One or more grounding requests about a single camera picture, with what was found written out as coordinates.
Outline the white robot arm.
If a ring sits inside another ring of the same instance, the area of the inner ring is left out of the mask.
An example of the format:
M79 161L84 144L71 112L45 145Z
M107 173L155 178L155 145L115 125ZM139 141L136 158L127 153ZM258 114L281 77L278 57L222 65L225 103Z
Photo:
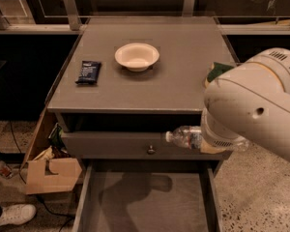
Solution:
M248 140L290 162L290 50L271 48L210 82L201 129L207 144Z

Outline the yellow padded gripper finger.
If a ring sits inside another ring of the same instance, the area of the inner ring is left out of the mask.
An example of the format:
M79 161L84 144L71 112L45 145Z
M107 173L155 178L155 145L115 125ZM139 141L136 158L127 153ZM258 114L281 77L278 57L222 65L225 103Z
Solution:
M225 151L224 147L215 147L209 144L205 139L201 141L200 152L202 154L219 154Z

